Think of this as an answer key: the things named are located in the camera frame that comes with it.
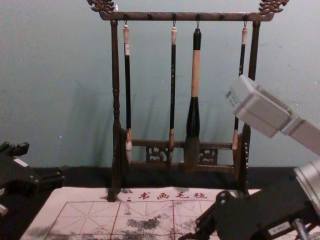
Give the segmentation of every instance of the robotic arm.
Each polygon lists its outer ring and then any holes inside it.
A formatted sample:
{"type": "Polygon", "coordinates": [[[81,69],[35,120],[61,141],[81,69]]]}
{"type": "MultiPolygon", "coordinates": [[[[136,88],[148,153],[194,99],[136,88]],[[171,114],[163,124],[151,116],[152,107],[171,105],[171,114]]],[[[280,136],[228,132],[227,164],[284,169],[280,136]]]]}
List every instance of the robotic arm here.
{"type": "MultiPolygon", "coordinates": [[[[13,194],[34,197],[41,191],[62,187],[65,177],[59,168],[53,167],[41,174],[19,158],[28,149],[27,142],[18,145],[8,142],[0,144],[0,199],[13,194]]],[[[8,211],[0,204],[0,223],[8,211]]]]}
{"type": "MultiPolygon", "coordinates": [[[[241,75],[226,98],[233,113],[259,132],[269,138],[282,132],[320,155],[316,124],[301,119],[251,79],[241,75]]],[[[308,231],[319,224],[319,219],[320,159],[245,198],[220,192],[215,203],[195,221],[195,233],[179,239],[208,240],[217,231],[221,240],[272,240],[296,230],[301,240],[310,240],[308,231]]]]}

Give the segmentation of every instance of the black brush handle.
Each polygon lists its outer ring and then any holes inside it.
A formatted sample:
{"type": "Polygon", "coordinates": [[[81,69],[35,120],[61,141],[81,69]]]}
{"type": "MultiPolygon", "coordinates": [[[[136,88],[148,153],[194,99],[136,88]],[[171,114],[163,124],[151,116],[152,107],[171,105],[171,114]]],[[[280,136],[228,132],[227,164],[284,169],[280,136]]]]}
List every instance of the black brush handle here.
{"type": "Polygon", "coordinates": [[[186,136],[199,137],[200,133],[200,114],[199,114],[199,71],[200,71],[200,49],[201,31],[196,28],[193,34],[193,57],[192,57],[192,82],[191,100],[188,117],[186,121],[186,136]]]}
{"type": "MultiPolygon", "coordinates": [[[[244,63],[245,63],[247,35],[248,35],[248,30],[247,30],[247,28],[244,27],[243,30],[242,30],[239,76],[244,73],[244,63]]],[[[237,117],[235,117],[235,119],[234,119],[234,130],[238,131],[238,127],[239,127],[239,119],[237,117]]]]}
{"type": "Polygon", "coordinates": [[[175,96],[176,96],[176,40],[177,28],[171,31],[171,97],[170,97],[170,129],[175,127],[175,96]]]}
{"type": "Polygon", "coordinates": [[[125,103],[126,103],[126,129],[131,129],[131,91],[130,91],[130,42],[129,27],[124,25],[124,69],[125,69],[125,103]]]}

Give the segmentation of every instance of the calligraphy brush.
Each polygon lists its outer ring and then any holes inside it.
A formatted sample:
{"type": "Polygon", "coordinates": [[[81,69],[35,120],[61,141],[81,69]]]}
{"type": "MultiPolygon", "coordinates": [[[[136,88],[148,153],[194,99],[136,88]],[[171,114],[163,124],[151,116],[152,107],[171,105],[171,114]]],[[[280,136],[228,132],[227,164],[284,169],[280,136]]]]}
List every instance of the calligraphy brush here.
{"type": "Polygon", "coordinates": [[[124,69],[125,69],[125,101],[126,101],[126,140],[125,152],[129,163],[132,160],[132,132],[131,132],[131,93],[130,93],[130,42],[129,27],[123,26],[124,38],[124,69]]]}
{"type": "Polygon", "coordinates": [[[183,159],[187,173],[197,168],[200,154],[200,114],[199,114],[199,71],[200,71],[201,31],[199,26],[193,33],[193,57],[191,100],[186,121],[186,138],[183,148],[183,159]]]}
{"type": "MultiPolygon", "coordinates": [[[[239,66],[239,76],[244,73],[244,62],[245,62],[245,52],[246,52],[246,40],[247,40],[248,30],[246,28],[246,23],[242,29],[242,42],[241,42],[241,54],[240,54],[240,66],[239,66]]],[[[232,150],[238,149],[238,125],[239,119],[234,118],[234,131],[232,139],[232,150]]]]}
{"type": "Polygon", "coordinates": [[[177,28],[173,26],[171,30],[171,95],[170,95],[170,132],[169,132],[169,159],[168,165],[171,165],[174,155],[175,138],[175,94],[176,94],[176,41],[177,28]]]}

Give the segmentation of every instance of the hook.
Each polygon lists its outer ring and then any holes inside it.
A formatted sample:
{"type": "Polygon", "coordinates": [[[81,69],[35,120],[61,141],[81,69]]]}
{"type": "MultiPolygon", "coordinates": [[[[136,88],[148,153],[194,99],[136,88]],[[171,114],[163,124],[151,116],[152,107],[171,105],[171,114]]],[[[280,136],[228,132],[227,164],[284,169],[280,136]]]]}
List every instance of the hook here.
{"type": "Polygon", "coordinates": [[[225,14],[224,13],[220,13],[219,19],[222,21],[224,18],[225,18],[225,14]]]}
{"type": "Polygon", "coordinates": [[[123,14],[124,24],[127,25],[129,15],[128,13],[123,14]]]}
{"type": "Polygon", "coordinates": [[[201,17],[201,14],[200,14],[200,13],[197,13],[196,16],[195,16],[195,19],[196,19],[196,28],[197,28],[197,29],[199,28],[199,24],[200,24],[200,17],[201,17]]]}
{"type": "Polygon", "coordinates": [[[148,20],[152,20],[152,14],[150,12],[147,13],[148,20]]]}
{"type": "Polygon", "coordinates": [[[172,14],[173,27],[176,26],[176,20],[177,20],[177,14],[174,12],[174,13],[172,14]]]}
{"type": "Polygon", "coordinates": [[[243,16],[243,24],[244,24],[245,28],[247,27],[248,18],[249,18],[249,14],[248,13],[243,16]]]}

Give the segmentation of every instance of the white label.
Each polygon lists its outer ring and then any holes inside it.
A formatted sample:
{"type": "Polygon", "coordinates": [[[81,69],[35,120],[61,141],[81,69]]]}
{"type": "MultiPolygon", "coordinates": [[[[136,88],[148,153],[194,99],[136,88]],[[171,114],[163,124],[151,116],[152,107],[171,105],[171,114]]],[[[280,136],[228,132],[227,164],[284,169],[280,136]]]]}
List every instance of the white label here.
{"type": "Polygon", "coordinates": [[[13,159],[13,161],[15,161],[17,164],[20,164],[22,167],[28,167],[29,165],[26,164],[24,161],[22,161],[19,158],[13,159]]]}
{"type": "Polygon", "coordinates": [[[124,55],[126,55],[126,56],[130,55],[130,44],[129,43],[124,44],[124,55]]]}
{"type": "Polygon", "coordinates": [[[236,109],[238,107],[238,105],[240,104],[240,101],[237,97],[237,95],[235,94],[235,92],[233,91],[233,89],[231,89],[226,95],[225,97],[229,100],[231,106],[233,109],[236,109]]]}
{"type": "Polygon", "coordinates": [[[278,225],[278,226],[275,226],[275,227],[273,227],[273,228],[270,228],[269,230],[268,230],[268,232],[269,232],[269,234],[271,235],[271,236],[273,236],[273,235],[276,235],[276,234],[278,234],[278,233],[281,233],[281,232],[283,232],[284,230],[287,230],[287,229],[289,229],[289,228],[291,228],[291,226],[290,226],[290,224],[289,224],[289,222],[284,222],[284,223],[281,223],[280,225],[278,225]]]}

